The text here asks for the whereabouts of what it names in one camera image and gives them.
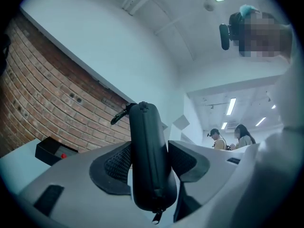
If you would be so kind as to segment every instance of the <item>person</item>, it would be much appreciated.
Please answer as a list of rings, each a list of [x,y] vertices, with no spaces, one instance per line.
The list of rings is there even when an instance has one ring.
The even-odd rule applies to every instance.
[[[269,92],[281,122],[299,128],[304,122],[304,66],[302,47],[291,25],[280,24],[272,14],[243,5],[229,18],[230,33],[244,57],[282,57],[290,65]]]
[[[239,124],[234,130],[234,136],[238,139],[238,143],[235,146],[231,144],[231,149],[239,149],[247,145],[256,143],[255,139],[251,136],[250,132],[243,124]]]
[[[226,150],[226,148],[227,148],[226,142],[223,138],[221,138],[218,129],[213,128],[210,131],[210,136],[214,140],[214,145],[213,145],[214,149],[216,149],[216,150]]]

